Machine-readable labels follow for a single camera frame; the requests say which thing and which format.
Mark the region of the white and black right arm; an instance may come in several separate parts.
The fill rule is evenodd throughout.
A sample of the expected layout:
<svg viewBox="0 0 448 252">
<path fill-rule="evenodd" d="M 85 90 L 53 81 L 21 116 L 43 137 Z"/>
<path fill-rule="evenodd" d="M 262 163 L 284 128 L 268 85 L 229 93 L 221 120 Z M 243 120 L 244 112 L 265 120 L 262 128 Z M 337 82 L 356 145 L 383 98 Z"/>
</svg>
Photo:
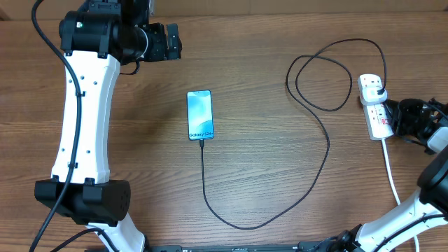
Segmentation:
<svg viewBox="0 0 448 252">
<path fill-rule="evenodd" d="M 425 152 L 436 157 L 408 199 L 375 221 L 343 231 L 329 251 L 393 251 L 447 224 L 447 105 L 435 99 L 387 99 L 384 108 L 396 136 L 418 139 Z"/>
</svg>

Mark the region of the Samsung Galaxy smartphone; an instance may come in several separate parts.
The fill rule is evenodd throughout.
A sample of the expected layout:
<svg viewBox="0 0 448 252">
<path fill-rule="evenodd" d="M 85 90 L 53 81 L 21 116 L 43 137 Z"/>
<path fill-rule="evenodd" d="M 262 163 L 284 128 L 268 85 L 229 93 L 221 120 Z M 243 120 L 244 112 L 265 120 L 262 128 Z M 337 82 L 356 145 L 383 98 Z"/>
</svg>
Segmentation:
<svg viewBox="0 0 448 252">
<path fill-rule="evenodd" d="M 210 90 L 187 93 L 188 138 L 191 141 L 214 138 L 214 119 Z"/>
</svg>

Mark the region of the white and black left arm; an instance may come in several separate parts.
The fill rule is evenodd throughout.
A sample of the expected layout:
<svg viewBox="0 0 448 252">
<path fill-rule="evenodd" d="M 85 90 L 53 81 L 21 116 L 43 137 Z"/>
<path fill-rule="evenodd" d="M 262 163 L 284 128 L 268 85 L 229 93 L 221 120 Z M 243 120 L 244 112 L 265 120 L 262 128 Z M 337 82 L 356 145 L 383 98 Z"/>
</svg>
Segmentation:
<svg viewBox="0 0 448 252">
<path fill-rule="evenodd" d="M 35 198 L 50 215 L 71 218 L 95 233 L 106 251 L 149 251 L 130 214 L 130 184 L 110 177 L 108 135 L 114 87 L 121 67 L 177 60 L 176 24 L 152 23 L 151 0 L 86 1 L 59 24 L 54 48 L 66 71 L 62 135 L 50 178 Z"/>
</svg>

